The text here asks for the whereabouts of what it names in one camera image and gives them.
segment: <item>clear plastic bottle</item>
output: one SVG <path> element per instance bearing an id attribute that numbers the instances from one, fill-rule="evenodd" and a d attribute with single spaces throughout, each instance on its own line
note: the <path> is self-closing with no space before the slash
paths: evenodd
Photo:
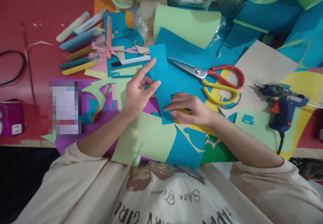
<path id="1" fill-rule="evenodd" d="M 155 15 L 157 10 L 158 3 L 156 2 L 146 2 L 142 3 L 138 8 L 137 12 L 127 11 L 125 13 L 125 21 L 129 28 L 137 29 L 139 34 L 144 39 L 144 42 L 148 46 L 152 46 L 155 44 L 154 39 L 154 23 L 155 23 Z M 218 32 L 222 30 L 226 25 L 225 17 L 221 16 L 220 24 L 217 28 L 217 31 L 210 43 L 217 42 L 220 39 Z"/>

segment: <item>scissors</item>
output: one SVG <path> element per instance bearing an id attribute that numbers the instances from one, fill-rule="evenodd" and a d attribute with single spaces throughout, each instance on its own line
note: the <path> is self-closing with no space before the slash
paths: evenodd
<path id="1" fill-rule="evenodd" d="M 171 61 L 172 63 L 174 63 L 175 65 L 179 66 L 180 68 L 184 69 L 188 73 L 191 73 L 194 76 L 200 78 L 202 80 L 202 84 L 204 84 L 205 86 L 209 86 L 209 87 L 213 87 L 213 88 L 217 88 L 217 89 L 223 89 L 223 90 L 229 91 L 233 94 L 231 99 L 228 101 L 218 101 L 218 100 L 214 99 L 211 96 L 208 89 L 206 87 L 204 87 L 203 88 L 204 93 L 206 94 L 208 99 L 216 105 L 228 105 L 228 104 L 233 103 L 239 95 L 239 92 L 237 91 L 237 89 L 242 88 L 245 83 L 245 77 L 244 77 L 243 73 L 241 72 L 241 70 L 235 66 L 232 66 L 232 65 L 222 65 L 222 66 L 212 67 L 209 70 L 203 70 L 203 69 L 197 68 L 193 65 L 190 65 L 188 63 L 174 59 L 174 58 L 167 57 L 167 59 L 169 61 Z M 232 71 L 234 71 L 238 76 L 238 85 L 235 86 L 235 85 L 231 84 L 225 78 L 221 77 L 217 72 L 215 72 L 216 70 L 220 70 L 220 69 L 231 69 Z M 210 83 L 209 81 L 207 81 L 205 79 L 205 77 L 208 74 L 217 78 L 225 85 Z"/>

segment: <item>yellow crayon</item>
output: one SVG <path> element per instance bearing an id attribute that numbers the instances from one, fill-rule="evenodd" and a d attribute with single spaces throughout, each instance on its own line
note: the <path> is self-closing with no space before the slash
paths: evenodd
<path id="1" fill-rule="evenodd" d="M 92 68 L 92 67 L 94 67 L 96 65 L 99 65 L 101 63 L 102 63 L 102 60 L 101 59 L 98 59 L 98 60 L 95 60 L 95 61 L 92 61 L 92 62 L 88 62 L 88 63 L 82 64 L 82 65 L 79 65 L 79 66 L 76 66 L 76 67 L 73 67 L 73 68 L 64 70 L 62 72 L 62 74 L 65 75 L 65 76 L 71 75 L 73 73 L 77 73 L 79 71 Z"/>

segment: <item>hand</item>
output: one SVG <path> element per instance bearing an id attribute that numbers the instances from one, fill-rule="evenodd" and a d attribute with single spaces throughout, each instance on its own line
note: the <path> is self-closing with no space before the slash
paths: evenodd
<path id="1" fill-rule="evenodd" d="M 127 83 L 127 99 L 123 112 L 134 119 L 140 115 L 142 110 L 146 107 L 149 98 L 155 93 L 161 84 L 160 81 L 154 82 L 151 78 L 145 77 L 146 73 L 148 73 L 155 64 L 156 58 L 139 69 Z"/>
<path id="2" fill-rule="evenodd" d="M 175 109 L 190 109 L 190 114 L 177 111 Z M 183 124 L 212 125 L 221 114 L 208 108 L 197 96 L 183 92 L 172 95 L 172 104 L 164 108 L 164 111 L 172 111 L 172 116 L 176 117 Z"/>

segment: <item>red scissors handle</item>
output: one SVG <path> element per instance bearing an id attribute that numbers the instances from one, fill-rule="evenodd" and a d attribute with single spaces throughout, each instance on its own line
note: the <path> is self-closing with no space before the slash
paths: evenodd
<path id="1" fill-rule="evenodd" d="M 235 86 L 235 85 L 231 84 L 229 81 L 227 81 L 225 78 L 220 76 L 217 72 L 215 72 L 216 70 L 220 70 L 220 69 L 230 69 L 231 71 L 235 72 L 238 76 L 238 85 Z M 241 70 L 235 66 L 232 66 L 232 65 L 222 65 L 222 66 L 218 66 L 218 67 L 212 67 L 211 69 L 208 70 L 208 74 L 210 74 L 210 75 L 214 76 L 215 78 L 217 78 L 218 80 L 220 80 L 224 85 L 229 86 L 234 89 L 240 89 L 245 84 L 245 76 L 243 75 Z"/>

